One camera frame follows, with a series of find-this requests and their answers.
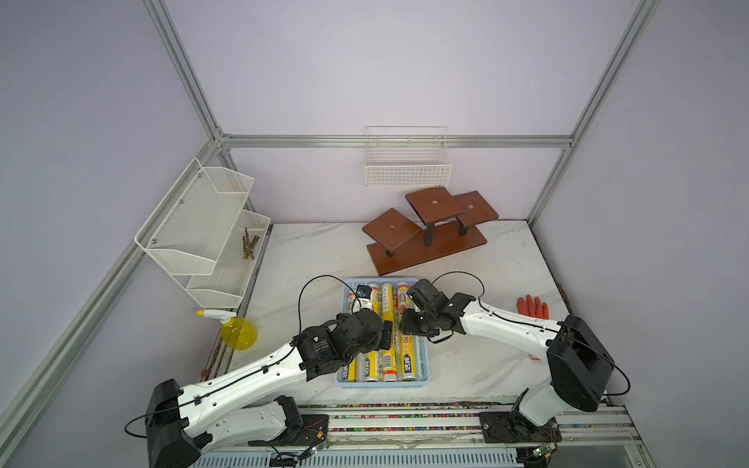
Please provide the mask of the yellow wrap roll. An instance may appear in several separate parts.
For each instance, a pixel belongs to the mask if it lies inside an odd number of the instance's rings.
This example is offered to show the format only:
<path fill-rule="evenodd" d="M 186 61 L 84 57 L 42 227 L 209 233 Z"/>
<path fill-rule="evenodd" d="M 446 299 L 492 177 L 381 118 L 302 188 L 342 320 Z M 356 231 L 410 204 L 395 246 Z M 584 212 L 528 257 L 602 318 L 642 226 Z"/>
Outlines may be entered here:
<path fill-rule="evenodd" d="M 390 332 L 387 335 L 388 347 L 382 350 L 382 380 L 384 382 L 396 382 L 398 370 L 396 362 L 395 333 L 395 301 L 394 288 L 392 284 L 382 284 L 382 319 L 390 323 Z"/>
<path fill-rule="evenodd" d="M 347 312 L 352 314 L 356 309 L 358 298 L 356 294 L 349 294 L 347 298 Z M 349 364 L 341 371 L 341 380 L 343 382 L 356 382 L 358 371 L 358 356 L 354 356 Z"/>
<path fill-rule="evenodd" d="M 404 325 L 405 312 L 411 306 L 408 290 L 409 285 L 406 282 L 400 282 L 397 285 L 398 325 L 400 328 L 400 369 L 403 381 L 415 381 L 417 373 L 415 372 L 414 338 L 411 335 L 406 335 L 401 330 L 401 327 Z"/>
<path fill-rule="evenodd" d="M 371 288 L 371 307 L 378 316 L 380 313 L 380 288 L 377 284 L 369 284 Z M 380 381 L 380 353 L 378 351 L 369 352 L 364 359 L 365 368 L 365 381 L 366 382 L 379 382 Z"/>

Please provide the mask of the light blue plastic basket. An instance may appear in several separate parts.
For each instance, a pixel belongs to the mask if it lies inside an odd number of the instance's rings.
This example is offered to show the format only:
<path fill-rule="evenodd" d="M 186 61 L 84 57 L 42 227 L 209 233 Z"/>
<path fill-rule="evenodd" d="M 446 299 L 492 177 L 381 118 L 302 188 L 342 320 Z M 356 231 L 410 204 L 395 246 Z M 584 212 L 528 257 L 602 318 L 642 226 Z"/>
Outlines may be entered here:
<path fill-rule="evenodd" d="M 343 311 L 351 312 L 360 302 L 392 323 L 390 347 L 358 356 L 335 375 L 342 388 L 417 388 L 431 380 L 424 337 L 402 335 L 398 329 L 402 312 L 410 307 L 407 295 L 415 278 L 351 278 L 343 287 Z"/>

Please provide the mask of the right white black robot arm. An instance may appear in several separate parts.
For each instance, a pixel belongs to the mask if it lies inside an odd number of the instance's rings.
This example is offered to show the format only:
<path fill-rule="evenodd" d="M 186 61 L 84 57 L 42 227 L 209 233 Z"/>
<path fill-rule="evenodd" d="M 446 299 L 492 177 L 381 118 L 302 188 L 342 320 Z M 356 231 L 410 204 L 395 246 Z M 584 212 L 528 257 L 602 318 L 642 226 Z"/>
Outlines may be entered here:
<path fill-rule="evenodd" d="M 492 339 L 540 359 L 548 378 L 525 390 L 510 418 L 534 432 L 570 409 L 594 413 L 606 397 L 614 358 L 587 323 L 573 315 L 562 321 L 533 318 L 483 304 L 457 292 L 450 298 L 428 280 L 408 290 L 413 306 L 401 315 L 404 335 L 438 337 L 442 332 Z"/>

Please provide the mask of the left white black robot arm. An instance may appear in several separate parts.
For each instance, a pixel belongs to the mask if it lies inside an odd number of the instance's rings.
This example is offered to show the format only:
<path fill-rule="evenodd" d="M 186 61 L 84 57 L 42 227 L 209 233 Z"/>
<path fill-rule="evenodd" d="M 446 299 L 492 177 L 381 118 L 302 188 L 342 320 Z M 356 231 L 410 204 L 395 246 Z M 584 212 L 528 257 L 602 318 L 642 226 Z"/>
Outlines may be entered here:
<path fill-rule="evenodd" d="M 217 425 L 232 413 L 288 386 L 334 374 L 360 354 L 388 349 L 393 322 L 364 308 L 308 327 L 270 355 L 220 378 L 157 384 L 144 422 L 150 467 L 188 467 L 218 442 Z"/>

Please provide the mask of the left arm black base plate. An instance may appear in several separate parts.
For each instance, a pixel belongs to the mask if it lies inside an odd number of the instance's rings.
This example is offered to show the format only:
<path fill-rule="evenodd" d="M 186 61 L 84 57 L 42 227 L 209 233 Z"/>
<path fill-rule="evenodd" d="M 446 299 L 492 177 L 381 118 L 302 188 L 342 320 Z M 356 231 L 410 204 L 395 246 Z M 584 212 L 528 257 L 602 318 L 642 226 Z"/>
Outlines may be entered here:
<path fill-rule="evenodd" d="M 330 417 L 323 413 L 302 415 L 302 422 L 285 429 L 278 437 L 270 442 L 249 441 L 248 447 L 307 447 L 313 443 L 320 443 L 327 438 Z"/>

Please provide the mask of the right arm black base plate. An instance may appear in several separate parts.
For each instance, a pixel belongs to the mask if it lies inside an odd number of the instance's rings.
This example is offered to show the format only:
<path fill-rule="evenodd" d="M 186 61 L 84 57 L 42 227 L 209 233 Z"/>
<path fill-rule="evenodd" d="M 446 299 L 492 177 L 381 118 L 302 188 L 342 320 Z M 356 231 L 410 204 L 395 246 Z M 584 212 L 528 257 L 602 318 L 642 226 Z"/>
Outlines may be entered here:
<path fill-rule="evenodd" d="M 561 433 L 556 420 L 536 426 L 516 411 L 483 411 L 479 423 L 487 444 L 559 443 Z"/>

